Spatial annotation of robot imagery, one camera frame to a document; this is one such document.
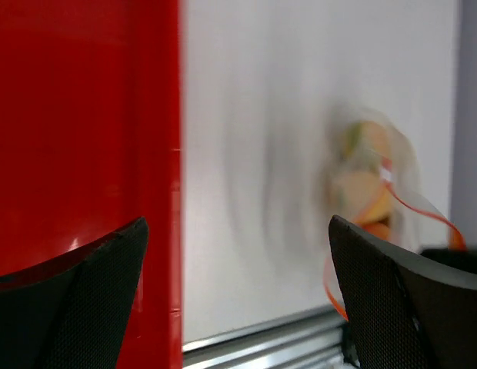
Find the yellow green mango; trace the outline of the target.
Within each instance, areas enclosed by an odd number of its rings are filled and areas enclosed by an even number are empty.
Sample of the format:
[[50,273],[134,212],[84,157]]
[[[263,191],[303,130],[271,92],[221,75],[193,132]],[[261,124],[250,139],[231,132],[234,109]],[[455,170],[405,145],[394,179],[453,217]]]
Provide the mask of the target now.
[[392,159],[387,127],[376,121],[357,121],[340,136],[339,158],[361,168],[377,168]]

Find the clear zip top bag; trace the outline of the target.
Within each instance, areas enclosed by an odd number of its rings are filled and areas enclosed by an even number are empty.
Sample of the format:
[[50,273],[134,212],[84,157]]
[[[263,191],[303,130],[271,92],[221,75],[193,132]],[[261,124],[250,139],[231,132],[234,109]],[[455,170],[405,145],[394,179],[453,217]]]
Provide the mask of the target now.
[[[361,168],[339,158],[341,133],[357,121],[376,121],[389,132],[392,159],[382,159],[377,168]],[[326,215],[335,213],[330,201],[331,180],[346,171],[370,171],[377,174],[392,198],[392,212],[380,221],[391,229],[389,242],[419,253],[425,241],[464,251],[466,242],[458,228],[421,194],[419,161],[410,140],[383,113],[360,106],[335,109],[327,124],[330,158],[322,173],[321,208]]]

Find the orange fruit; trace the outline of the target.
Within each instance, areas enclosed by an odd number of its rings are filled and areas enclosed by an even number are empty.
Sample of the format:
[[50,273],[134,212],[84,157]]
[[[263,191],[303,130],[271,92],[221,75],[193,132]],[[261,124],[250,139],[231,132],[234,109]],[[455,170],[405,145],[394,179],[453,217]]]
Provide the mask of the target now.
[[392,196],[381,178],[370,171],[346,171],[330,184],[330,201],[336,214],[352,223],[370,224],[392,212]]

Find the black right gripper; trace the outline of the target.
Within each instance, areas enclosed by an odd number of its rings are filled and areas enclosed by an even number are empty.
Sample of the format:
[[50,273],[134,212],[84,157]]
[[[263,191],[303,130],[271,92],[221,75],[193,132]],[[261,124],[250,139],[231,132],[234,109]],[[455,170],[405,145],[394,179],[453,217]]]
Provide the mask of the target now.
[[440,264],[477,274],[477,248],[467,251],[448,248],[425,248],[420,252],[420,255]]

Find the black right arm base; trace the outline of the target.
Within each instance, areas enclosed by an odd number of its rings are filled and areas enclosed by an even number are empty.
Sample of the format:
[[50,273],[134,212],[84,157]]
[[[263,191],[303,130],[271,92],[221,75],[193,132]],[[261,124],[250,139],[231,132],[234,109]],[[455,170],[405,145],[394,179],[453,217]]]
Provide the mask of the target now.
[[343,362],[359,369],[359,358],[355,349],[355,343],[352,338],[352,331],[347,324],[342,326],[341,349]]

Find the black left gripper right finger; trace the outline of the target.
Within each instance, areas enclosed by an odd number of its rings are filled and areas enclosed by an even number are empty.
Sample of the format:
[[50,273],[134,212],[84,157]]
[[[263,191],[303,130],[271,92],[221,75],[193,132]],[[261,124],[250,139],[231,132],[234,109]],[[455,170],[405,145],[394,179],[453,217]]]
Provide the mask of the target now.
[[477,368],[477,274],[338,215],[329,243],[362,368]]

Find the pink peach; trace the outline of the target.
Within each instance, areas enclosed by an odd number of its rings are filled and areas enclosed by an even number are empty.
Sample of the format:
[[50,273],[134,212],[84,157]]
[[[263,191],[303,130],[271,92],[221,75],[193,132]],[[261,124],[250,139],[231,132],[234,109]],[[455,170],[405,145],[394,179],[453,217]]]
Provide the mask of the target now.
[[384,241],[390,240],[391,229],[388,225],[381,222],[365,224],[362,226],[362,229]]

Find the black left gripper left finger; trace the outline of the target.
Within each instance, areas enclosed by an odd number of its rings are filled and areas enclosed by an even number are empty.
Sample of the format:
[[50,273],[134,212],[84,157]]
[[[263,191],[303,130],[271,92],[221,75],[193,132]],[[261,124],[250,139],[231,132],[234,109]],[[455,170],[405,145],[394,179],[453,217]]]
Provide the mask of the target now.
[[0,368],[114,368],[148,245],[145,218],[0,277]]

